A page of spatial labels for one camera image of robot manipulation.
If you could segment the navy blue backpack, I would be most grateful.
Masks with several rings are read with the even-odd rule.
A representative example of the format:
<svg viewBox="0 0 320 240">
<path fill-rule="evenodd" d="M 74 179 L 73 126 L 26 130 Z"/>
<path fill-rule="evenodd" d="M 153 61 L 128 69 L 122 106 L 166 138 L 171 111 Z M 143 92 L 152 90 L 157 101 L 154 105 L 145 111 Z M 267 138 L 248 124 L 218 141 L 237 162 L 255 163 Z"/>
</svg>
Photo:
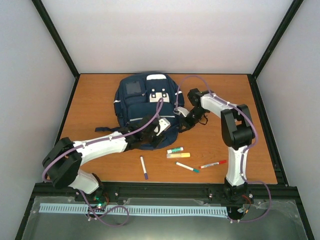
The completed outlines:
<svg viewBox="0 0 320 240">
<path fill-rule="evenodd" d="M 178 87 L 169 75 L 160 72 L 142 72 L 122 79 L 113 101 L 119 127 L 97 127 L 95 131 L 115 132 L 129 124 L 140 124 L 144 117 L 155 115 L 157 102 L 163 98 L 159 116 L 167 119 L 170 127 L 162 133 L 163 140 L 158 146 L 145 143 L 140 149 L 156 150 L 172 145 L 179 134 L 179 117 L 174 113 L 176 101 L 179 107 L 185 106 L 183 93 Z"/>
</svg>

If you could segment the purple cap marker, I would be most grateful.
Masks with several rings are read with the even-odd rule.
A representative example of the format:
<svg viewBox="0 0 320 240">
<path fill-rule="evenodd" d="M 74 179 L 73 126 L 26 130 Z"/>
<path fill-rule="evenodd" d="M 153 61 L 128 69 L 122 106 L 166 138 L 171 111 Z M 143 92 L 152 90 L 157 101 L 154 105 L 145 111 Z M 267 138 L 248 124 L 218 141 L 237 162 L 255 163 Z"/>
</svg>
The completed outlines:
<svg viewBox="0 0 320 240">
<path fill-rule="evenodd" d="M 143 156 L 140 156 L 140 162 L 141 162 L 144 178 L 145 178 L 145 180 L 148 180 L 149 177 L 148 177 L 148 173 L 147 173 L 147 169 L 146 169 L 146 165 L 145 165 L 145 161 L 144 161 Z"/>
</svg>

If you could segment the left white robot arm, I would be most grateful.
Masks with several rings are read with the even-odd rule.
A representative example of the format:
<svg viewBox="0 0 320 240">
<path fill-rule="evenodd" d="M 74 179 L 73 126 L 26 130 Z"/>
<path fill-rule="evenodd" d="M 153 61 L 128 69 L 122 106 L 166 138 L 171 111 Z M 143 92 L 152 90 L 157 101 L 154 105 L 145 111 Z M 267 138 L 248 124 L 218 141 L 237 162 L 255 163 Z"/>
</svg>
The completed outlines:
<svg viewBox="0 0 320 240">
<path fill-rule="evenodd" d="M 51 182 L 56 189 L 71 187 L 86 193 L 92 201 L 99 201 L 104 188 L 96 175 L 81 170 L 81 166 L 106 155 L 138 149 L 145 143 L 155 148 L 163 141 L 170 125 L 166 118 L 148 116 L 106 136 L 84 141 L 65 137 L 42 161 L 43 180 Z"/>
</svg>

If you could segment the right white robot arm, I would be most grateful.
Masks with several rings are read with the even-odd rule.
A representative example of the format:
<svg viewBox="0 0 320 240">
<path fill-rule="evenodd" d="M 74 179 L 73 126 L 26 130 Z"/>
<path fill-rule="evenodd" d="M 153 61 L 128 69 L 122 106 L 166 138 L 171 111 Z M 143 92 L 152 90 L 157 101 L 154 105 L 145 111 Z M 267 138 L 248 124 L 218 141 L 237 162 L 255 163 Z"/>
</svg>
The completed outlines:
<svg viewBox="0 0 320 240">
<path fill-rule="evenodd" d="M 245 104 L 234 105 L 211 91 L 191 89 L 187 97 L 193 106 L 188 111 L 175 103 L 174 112 L 180 116 L 179 131 L 192 129 L 213 113 L 220 118 L 221 135 L 228 147 L 228 169 L 224 179 L 223 196 L 231 203 L 238 201 L 247 191 L 247 156 L 253 140 L 257 140 L 257 131 L 253 125 L 249 107 Z"/>
</svg>

